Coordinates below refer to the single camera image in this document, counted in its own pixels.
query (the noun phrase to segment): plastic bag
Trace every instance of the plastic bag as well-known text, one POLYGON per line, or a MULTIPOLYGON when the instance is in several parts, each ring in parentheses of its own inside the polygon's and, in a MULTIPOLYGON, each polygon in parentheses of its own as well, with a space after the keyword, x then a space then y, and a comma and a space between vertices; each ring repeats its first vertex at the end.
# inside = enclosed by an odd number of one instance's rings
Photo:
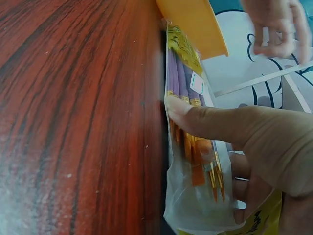
MULTIPOLYGON (((180 97, 194 106, 214 106, 205 74, 195 72, 201 71, 198 68, 201 67, 199 55, 178 29, 177 26, 168 26, 167 30, 170 37, 165 96, 180 97), (171 46, 171 38, 183 46, 171 46)), ((205 140, 182 132, 169 119, 168 123, 170 167, 164 218, 172 229, 178 234, 194 235, 277 234, 281 192, 273 191, 247 221, 236 224, 233 210, 239 203, 232 197, 231 164, 226 143, 206 140, 211 155, 209 159, 199 160, 197 142, 205 140)))

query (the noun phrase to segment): gold ferrule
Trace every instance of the gold ferrule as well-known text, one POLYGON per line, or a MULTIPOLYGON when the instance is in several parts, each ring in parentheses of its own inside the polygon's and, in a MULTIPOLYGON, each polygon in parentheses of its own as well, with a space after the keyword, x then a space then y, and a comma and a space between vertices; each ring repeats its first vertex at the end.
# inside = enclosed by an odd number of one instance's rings
POLYGON ((186 96, 181 96, 180 99, 189 104, 189 98, 188 98, 188 97, 186 97, 186 96))
POLYGON ((201 106, 201 102, 199 99, 191 99, 190 100, 190 104, 194 107, 198 107, 198 106, 201 106))
POLYGON ((219 172, 222 173, 222 168, 221 168, 221 163, 220 163, 220 159, 219 159, 219 154, 217 152, 214 152, 214 157, 216 160, 216 165, 219 169, 219 172))
POLYGON ((209 171, 209 178, 210 178, 212 188, 216 188, 214 173, 212 170, 209 171))
POLYGON ((218 178, 218 181, 219 181, 219 185, 220 185, 220 188, 223 188, 224 185, 223 185, 223 180, 222 180, 222 177, 220 174, 217 173, 217 178, 218 178))
POLYGON ((172 96, 172 95, 174 95, 174 92, 173 91, 167 91, 166 95, 167 96, 172 96))

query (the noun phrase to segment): wooden table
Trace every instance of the wooden table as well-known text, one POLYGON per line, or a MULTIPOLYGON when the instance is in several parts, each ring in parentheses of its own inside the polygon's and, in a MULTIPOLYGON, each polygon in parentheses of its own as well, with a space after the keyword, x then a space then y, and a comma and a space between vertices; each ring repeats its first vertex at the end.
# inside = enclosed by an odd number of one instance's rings
POLYGON ((154 0, 0 0, 0 234, 156 235, 167 130, 154 0))

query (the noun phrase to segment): paintbrush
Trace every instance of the paintbrush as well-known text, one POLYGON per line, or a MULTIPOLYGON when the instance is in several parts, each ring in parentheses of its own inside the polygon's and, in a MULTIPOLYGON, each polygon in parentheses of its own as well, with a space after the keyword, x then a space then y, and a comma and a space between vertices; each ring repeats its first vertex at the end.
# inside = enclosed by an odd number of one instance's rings
POLYGON ((216 144, 214 141, 212 141, 212 145, 213 145, 213 151, 214 151, 214 158, 216 161, 216 167, 214 168, 214 170, 215 170, 217 177, 218 177, 218 182, 219 182, 220 189, 221 189, 222 199, 224 202, 225 201, 225 188, 224 188, 223 172, 222 172, 222 168, 221 168, 219 154, 217 152, 216 144))
MULTIPOLYGON (((179 82, 178 82, 178 72, 177 72, 177 63, 176 58, 172 50, 168 50, 168 77, 167 84, 169 89, 167 89, 168 95, 173 95, 175 97, 179 97, 179 82)), ((180 129, 170 121, 171 127, 171 135, 176 140, 176 142, 180 143, 180 129)))
MULTIPOLYGON (((179 95, 180 99, 189 104, 188 90, 186 86, 186 75, 184 71, 184 65, 180 60, 179 56, 176 54, 176 64, 177 64, 177 73, 178 73, 178 82, 179 82, 179 95)), ((183 132, 184 137, 184 149, 186 159, 192 162, 192 150, 191 150, 191 135, 186 132, 183 132)))
MULTIPOLYGON (((168 50, 167 52, 167 81, 166 81, 166 95, 167 96, 172 96, 174 95, 173 92, 173 58, 171 55, 171 50, 168 50)), ((171 136, 173 138, 175 138, 175 133, 174 133, 174 123, 172 120, 169 120, 170 122, 170 132, 171 132, 171 136)))

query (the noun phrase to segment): hand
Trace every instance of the hand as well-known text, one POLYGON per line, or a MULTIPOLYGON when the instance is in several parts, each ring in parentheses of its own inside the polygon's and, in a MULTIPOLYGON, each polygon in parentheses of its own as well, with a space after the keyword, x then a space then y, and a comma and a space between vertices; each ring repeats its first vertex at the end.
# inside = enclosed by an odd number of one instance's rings
POLYGON ((281 234, 313 233, 312 114, 259 106, 193 108, 174 97, 166 98, 166 106, 184 131, 241 148, 246 163, 239 165, 248 165, 246 169, 287 194, 281 234))
POLYGON ((311 31, 299 0, 241 0, 255 31, 254 53, 268 57, 289 56, 295 49, 293 25, 297 31, 301 63, 311 58, 311 31), (269 43, 263 47, 263 27, 268 27, 269 43), (277 32, 282 33, 282 41, 277 32))

